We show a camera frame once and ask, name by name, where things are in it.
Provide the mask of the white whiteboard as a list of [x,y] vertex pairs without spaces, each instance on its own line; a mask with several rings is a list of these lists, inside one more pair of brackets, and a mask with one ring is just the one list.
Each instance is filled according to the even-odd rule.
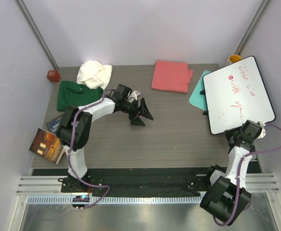
[[254,56],[203,77],[210,132],[221,134],[246,120],[273,122],[276,113]]

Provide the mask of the white t shirt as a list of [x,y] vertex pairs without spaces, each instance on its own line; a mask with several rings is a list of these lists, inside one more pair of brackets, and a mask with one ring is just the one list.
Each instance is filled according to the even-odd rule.
[[81,65],[77,74],[77,84],[86,85],[89,89],[105,90],[110,82],[113,67],[98,61],[87,61]]

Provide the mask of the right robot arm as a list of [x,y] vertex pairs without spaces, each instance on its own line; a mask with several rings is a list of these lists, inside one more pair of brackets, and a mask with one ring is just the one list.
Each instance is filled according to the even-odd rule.
[[230,226],[249,206],[251,193],[246,190],[245,178],[255,146],[254,140],[265,135],[265,122],[247,120],[241,127],[224,132],[229,146],[226,170],[211,166],[204,177],[207,188],[200,207],[213,216],[219,226]]

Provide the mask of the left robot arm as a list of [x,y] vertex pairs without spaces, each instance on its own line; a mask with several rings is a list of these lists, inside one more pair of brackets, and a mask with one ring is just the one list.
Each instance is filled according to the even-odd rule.
[[93,103],[69,106],[66,109],[56,130],[56,136],[63,145],[68,161],[68,176],[63,179],[64,187],[78,192],[93,187],[85,177],[88,168],[85,164],[84,147],[89,140],[91,124],[94,121],[115,112],[128,114],[130,124],[134,126],[145,126],[141,117],[154,120],[145,99],[139,98],[140,95],[139,91],[119,85],[115,90],[104,91],[102,97]]

